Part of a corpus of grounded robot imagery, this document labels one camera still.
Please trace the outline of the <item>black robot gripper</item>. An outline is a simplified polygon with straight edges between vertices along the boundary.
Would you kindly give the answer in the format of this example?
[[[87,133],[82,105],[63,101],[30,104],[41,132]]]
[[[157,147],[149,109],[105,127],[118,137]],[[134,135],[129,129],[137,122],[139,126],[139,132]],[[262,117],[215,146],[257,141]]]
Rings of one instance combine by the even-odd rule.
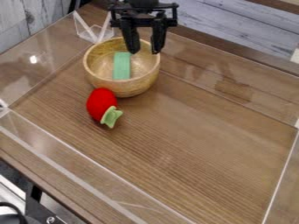
[[[141,38],[137,27],[153,26],[153,54],[165,48],[167,27],[178,25],[178,3],[161,0],[110,0],[110,24],[122,30],[127,50],[137,54],[141,50]]]

